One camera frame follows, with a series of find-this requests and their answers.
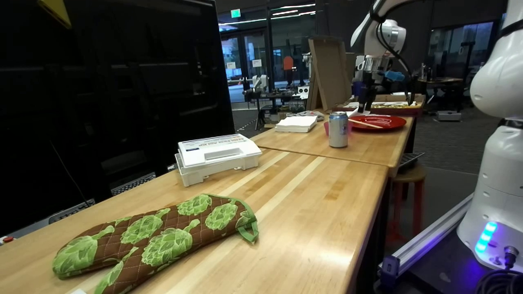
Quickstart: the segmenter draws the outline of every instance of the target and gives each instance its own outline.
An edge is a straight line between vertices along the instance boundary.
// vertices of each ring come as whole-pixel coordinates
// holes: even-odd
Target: soda can
[[[348,116],[344,112],[334,112],[328,116],[328,146],[343,149],[348,143]]]

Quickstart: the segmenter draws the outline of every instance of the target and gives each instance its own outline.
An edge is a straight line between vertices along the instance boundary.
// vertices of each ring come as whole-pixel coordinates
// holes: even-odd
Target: red tray
[[[401,130],[406,121],[398,116],[352,116],[349,123],[352,131],[390,133]]]

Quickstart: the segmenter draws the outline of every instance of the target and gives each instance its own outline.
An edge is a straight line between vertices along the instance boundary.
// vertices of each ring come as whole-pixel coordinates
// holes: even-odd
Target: white box
[[[259,156],[261,151],[253,141],[231,134],[182,141],[174,159],[182,187],[191,187],[225,170],[254,169]]]
[[[436,113],[436,118],[437,121],[449,121],[449,123],[454,123],[454,121],[460,121],[460,113],[459,112],[437,112]]]

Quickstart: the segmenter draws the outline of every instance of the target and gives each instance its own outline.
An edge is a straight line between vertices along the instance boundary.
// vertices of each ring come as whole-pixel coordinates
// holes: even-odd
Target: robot
[[[382,48],[380,23],[387,14],[411,0],[375,0],[351,35],[351,46],[366,32],[364,54],[397,56],[397,48]],[[523,2],[508,0],[501,36],[490,59],[470,84],[475,108],[488,116],[503,118],[488,138],[477,187],[465,216],[457,226],[459,241],[478,263],[491,270],[523,273]]]

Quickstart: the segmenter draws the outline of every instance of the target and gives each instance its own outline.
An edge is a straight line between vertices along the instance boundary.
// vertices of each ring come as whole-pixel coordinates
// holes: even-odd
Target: butcher block table
[[[52,259],[65,242],[96,224],[199,193],[249,205],[258,218],[258,244],[231,236],[173,263],[133,293],[346,293],[387,174],[387,167],[362,161],[266,149],[259,167],[212,175],[189,188],[169,172],[0,247],[0,293],[91,293],[106,270],[65,281],[52,275]]]
[[[411,118],[403,120],[406,121],[405,126],[392,133],[351,131],[346,149],[331,149],[328,146],[321,123],[305,134],[267,130],[254,136],[253,141],[263,149],[383,165],[393,177],[411,133]]]

